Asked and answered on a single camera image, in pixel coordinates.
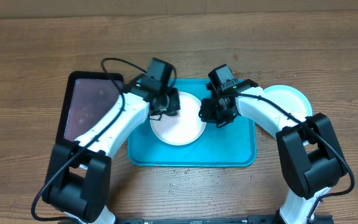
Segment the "white plate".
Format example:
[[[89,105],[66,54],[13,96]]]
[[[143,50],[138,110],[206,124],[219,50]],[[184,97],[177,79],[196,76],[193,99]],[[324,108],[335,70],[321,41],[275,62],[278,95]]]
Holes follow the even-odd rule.
[[[180,110],[175,116],[162,115],[150,119],[150,125],[159,140],[172,146],[183,146],[197,140],[206,123],[199,117],[201,102],[192,94],[179,91]]]

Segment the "light blue plate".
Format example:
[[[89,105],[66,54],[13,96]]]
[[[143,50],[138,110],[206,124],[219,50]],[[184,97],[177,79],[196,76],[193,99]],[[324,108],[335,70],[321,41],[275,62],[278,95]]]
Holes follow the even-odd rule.
[[[312,116],[313,109],[307,97],[296,88],[287,85],[274,85],[264,89],[264,93],[288,109],[292,109],[297,113]]]

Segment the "green and pink sponge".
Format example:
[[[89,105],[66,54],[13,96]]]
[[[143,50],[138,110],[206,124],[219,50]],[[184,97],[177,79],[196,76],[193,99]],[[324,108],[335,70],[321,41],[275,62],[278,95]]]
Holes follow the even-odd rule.
[[[174,117],[179,115],[179,111],[170,111],[165,113],[167,116]]]

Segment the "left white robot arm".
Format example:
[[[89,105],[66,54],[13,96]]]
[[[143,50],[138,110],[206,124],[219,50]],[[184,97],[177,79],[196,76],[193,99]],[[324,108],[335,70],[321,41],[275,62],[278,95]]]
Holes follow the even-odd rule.
[[[64,212],[63,223],[114,223],[106,206],[111,159],[130,133],[150,116],[180,109],[178,90],[170,75],[141,73],[123,87],[114,106],[75,141],[65,135],[78,80],[123,81],[119,73],[75,71],[68,78],[57,138],[45,184],[37,198]]]

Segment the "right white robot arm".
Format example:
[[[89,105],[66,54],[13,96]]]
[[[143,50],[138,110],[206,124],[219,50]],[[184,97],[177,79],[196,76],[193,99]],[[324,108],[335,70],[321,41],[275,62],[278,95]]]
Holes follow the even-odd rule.
[[[238,116],[257,123],[277,141],[280,165],[289,187],[275,216],[248,218],[254,223],[333,223],[315,211],[339,179],[351,175],[329,118],[297,110],[300,102],[288,95],[273,97],[251,80],[222,85],[209,82],[211,97],[201,101],[199,117],[221,128]]]

